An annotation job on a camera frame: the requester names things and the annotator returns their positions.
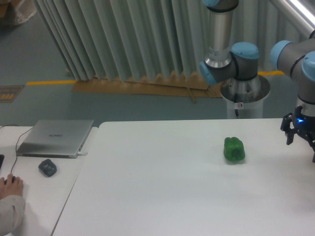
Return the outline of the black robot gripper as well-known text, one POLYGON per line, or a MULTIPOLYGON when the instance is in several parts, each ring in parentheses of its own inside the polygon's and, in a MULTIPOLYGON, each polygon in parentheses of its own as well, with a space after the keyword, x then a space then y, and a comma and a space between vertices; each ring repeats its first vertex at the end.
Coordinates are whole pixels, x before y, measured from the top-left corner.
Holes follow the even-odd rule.
MULTIPOLYGON (((305 114, 305 108, 299 105, 295 108, 294 113, 289 113, 283 117, 281 131, 285 132, 286 144, 290 145, 293 143, 294 135, 299 131, 300 133, 311 133, 315 134, 315 118, 305 114)), ((313 150, 312 162, 315 162, 315 139, 310 135, 306 134, 303 139, 307 141, 309 146, 313 150)))

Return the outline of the grey sleeved forearm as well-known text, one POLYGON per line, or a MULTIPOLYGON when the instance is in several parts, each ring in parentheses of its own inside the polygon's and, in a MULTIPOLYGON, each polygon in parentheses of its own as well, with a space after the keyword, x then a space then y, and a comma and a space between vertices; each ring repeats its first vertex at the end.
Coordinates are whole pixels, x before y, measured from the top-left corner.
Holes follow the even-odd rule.
POLYGON ((26 201, 18 195, 10 195, 0 200, 0 235, 14 231, 22 222, 26 201))

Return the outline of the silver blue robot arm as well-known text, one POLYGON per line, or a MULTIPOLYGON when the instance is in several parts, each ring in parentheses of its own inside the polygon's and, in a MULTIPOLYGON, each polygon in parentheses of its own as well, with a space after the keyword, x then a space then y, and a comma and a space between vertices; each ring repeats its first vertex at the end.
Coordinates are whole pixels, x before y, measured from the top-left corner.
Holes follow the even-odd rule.
MULTIPOLYGON (((263 100, 270 91, 268 81, 258 74, 258 48, 248 42, 230 46, 236 0, 205 0, 210 11, 211 37, 200 71, 210 85, 221 83, 222 96, 232 105, 232 116, 250 103, 263 100)), ((300 43, 278 42, 270 52, 271 63, 299 86, 294 113, 283 117, 281 130, 287 144, 295 135, 315 145, 315 8, 307 0, 274 0, 273 6, 307 37, 300 43)))

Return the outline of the person's bare hand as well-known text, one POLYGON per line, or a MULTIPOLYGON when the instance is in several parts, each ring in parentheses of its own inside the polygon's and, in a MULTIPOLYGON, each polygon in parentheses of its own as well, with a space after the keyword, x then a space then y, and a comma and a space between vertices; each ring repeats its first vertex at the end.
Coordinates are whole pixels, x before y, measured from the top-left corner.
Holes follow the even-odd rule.
POLYGON ((23 196, 23 181, 13 174, 9 174, 7 179, 0 178, 0 199, 2 200, 11 195, 23 196))

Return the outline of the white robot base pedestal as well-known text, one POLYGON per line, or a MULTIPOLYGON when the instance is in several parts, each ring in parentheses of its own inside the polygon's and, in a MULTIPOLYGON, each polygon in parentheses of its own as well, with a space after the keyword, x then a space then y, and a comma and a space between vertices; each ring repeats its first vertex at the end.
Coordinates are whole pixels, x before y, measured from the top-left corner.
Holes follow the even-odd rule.
POLYGON ((220 93, 226 101, 228 119, 262 118, 270 83, 260 75, 246 81, 231 78, 222 83, 220 93))

